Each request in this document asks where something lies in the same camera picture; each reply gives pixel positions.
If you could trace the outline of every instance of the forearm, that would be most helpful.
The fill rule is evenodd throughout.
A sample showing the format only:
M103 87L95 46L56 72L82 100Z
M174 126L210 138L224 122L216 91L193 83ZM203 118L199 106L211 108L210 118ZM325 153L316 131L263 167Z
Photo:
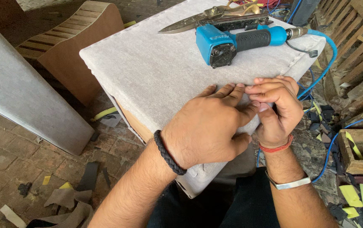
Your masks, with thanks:
M144 227L159 195L175 177L150 142L104 199L89 227Z
M290 148L265 153L267 172L277 184L297 181L305 177L304 170ZM285 227L338 227L312 184L277 190L272 195L280 226Z

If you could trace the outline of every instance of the red thread bracelet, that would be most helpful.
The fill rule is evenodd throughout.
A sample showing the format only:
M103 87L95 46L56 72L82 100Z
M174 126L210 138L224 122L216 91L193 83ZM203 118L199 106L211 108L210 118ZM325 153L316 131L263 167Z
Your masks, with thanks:
M287 144L281 146L281 147L277 147L277 148L273 148L273 149L270 149L270 148L266 148L266 147L263 147L262 145L260 145L259 143L259 148L261 150L263 150L263 152L267 152L267 153L274 153L274 152L278 152L278 151L282 151L286 148L288 148L290 145L291 145L291 142L293 141L293 135L292 134L289 134L289 140L287 142Z

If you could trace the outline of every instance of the scissors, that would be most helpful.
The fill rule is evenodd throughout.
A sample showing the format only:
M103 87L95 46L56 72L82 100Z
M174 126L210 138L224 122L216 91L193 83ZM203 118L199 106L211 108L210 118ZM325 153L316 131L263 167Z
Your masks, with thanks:
M194 29L196 22L220 18L233 18L244 16L246 13L252 12L254 14L259 14L260 9L257 6L257 0L251 3L245 3L237 7L230 7L229 5L237 0L230 0L226 6L217 6L205 10L203 13L191 16L189 18L183 19L176 23L169 25L168 27L160 30L158 33L172 34L181 33L189 29Z

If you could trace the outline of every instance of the blue pneumatic staple gun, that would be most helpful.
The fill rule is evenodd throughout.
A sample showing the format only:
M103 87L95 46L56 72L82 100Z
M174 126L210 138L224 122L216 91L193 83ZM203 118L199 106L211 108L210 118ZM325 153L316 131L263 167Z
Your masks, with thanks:
M196 44L207 65L215 69L230 66L237 52L269 45L279 46L307 32L308 29L301 27L284 29L280 26L269 28L267 25L258 25L257 30L233 35L227 31L220 31L214 25L206 24L197 27ZM317 55L316 51L310 52L312 58Z

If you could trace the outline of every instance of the black rubber grip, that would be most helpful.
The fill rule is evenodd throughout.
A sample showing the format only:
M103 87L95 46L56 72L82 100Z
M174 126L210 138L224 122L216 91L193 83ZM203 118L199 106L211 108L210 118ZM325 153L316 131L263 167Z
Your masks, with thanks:
M270 32L267 29L236 34L237 52L266 47L270 44Z

